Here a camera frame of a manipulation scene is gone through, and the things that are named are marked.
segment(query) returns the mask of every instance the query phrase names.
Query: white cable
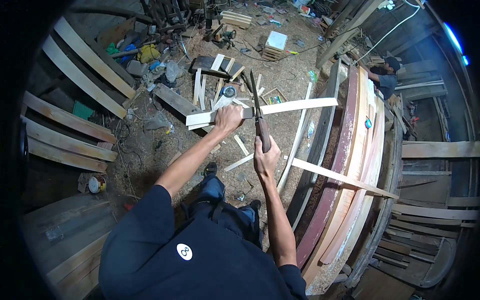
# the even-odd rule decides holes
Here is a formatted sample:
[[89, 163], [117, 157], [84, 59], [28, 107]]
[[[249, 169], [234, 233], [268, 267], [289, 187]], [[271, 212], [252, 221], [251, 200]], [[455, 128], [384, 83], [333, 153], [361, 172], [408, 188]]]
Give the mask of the white cable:
[[389, 35], [392, 31], [395, 30], [395, 28], [399, 27], [403, 22], [405, 22], [406, 20], [410, 19], [411, 17], [413, 17], [420, 9], [420, 6], [419, 5], [413, 5], [411, 4], [410, 2], [408, 2], [407, 0], [403, 0], [403, 2], [405, 2], [406, 4], [412, 6], [412, 7], [416, 7], [417, 10], [410, 16], [410, 17], [407, 17], [405, 20], [401, 21], [400, 23], [398, 23], [395, 27], [392, 28], [392, 30], [390, 30], [389, 32], [387, 32], [386, 35], [384, 35], [384, 37], [382, 37], [370, 50], [368, 50], [367, 53], [365, 53], [362, 57], [360, 57], [357, 61], [361, 60], [362, 58], [364, 58], [367, 54], [370, 53], [370, 51], [373, 50], [373, 48], [375, 48], [378, 44], [380, 44], [381, 41], [383, 41], [384, 38], [386, 38], [387, 35]]

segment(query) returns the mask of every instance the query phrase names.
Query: left hand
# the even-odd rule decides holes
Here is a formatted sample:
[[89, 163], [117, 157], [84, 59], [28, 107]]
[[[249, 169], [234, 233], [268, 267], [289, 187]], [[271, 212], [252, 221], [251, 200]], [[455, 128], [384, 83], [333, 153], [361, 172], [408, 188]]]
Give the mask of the left hand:
[[242, 107], [230, 104], [216, 110], [215, 128], [220, 129], [225, 135], [234, 132], [243, 124], [241, 116]]

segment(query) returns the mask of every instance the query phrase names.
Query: forearm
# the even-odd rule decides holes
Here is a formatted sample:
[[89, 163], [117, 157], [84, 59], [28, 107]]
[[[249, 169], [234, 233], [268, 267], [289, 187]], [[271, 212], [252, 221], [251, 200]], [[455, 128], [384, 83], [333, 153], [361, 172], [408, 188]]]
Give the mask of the forearm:
[[273, 178], [261, 178], [268, 215], [268, 239], [277, 267], [297, 265], [295, 236], [283, 209]]
[[173, 197], [190, 180], [210, 151], [226, 136], [223, 130], [214, 127], [204, 138], [179, 156], [155, 184], [163, 186]]

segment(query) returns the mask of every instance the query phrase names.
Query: circular white logo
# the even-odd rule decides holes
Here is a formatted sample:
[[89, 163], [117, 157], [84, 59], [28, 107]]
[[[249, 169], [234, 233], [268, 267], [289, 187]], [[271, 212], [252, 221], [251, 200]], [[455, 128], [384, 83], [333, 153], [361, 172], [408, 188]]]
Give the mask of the circular white logo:
[[186, 261], [192, 259], [192, 250], [189, 246], [185, 244], [178, 244], [177, 245], [177, 252], [179, 253], [180, 257]]

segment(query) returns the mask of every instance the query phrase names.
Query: bucket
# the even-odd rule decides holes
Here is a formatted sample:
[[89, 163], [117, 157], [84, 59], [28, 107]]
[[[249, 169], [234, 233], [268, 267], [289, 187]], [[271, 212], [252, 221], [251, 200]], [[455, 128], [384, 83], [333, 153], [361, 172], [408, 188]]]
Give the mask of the bucket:
[[106, 187], [107, 182], [102, 176], [92, 176], [88, 180], [88, 189], [94, 194], [103, 192]]

